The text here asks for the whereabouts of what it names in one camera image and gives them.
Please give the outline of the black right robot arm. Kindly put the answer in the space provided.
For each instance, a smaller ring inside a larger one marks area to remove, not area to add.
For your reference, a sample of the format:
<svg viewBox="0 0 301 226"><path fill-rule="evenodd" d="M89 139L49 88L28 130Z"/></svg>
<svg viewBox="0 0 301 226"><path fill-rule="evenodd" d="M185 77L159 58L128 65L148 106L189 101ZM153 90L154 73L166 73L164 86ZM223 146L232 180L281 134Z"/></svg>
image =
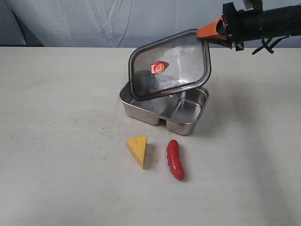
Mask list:
<svg viewBox="0 0 301 226"><path fill-rule="evenodd" d="M224 3L222 15L214 22L197 29L196 37L210 43L244 50L247 41L260 40L262 49L273 53L283 39L301 34L301 6L287 6L263 10L261 0L246 0L245 10L237 10L234 3Z"/></svg>

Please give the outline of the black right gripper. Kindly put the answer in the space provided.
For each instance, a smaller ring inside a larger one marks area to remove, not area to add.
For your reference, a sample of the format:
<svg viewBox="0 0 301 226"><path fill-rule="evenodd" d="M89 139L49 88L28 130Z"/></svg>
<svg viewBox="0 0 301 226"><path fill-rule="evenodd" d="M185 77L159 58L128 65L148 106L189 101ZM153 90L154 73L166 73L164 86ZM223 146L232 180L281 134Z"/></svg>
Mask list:
<svg viewBox="0 0 301 226"><path fill-rule="evenodd" d="M245 2L244 5L246 10L236 10L233 2L224 3L222 16L197 29L196 37L229 49L233 43L236 51L242 51L246 41L263 39L262 2Z"/></svg>

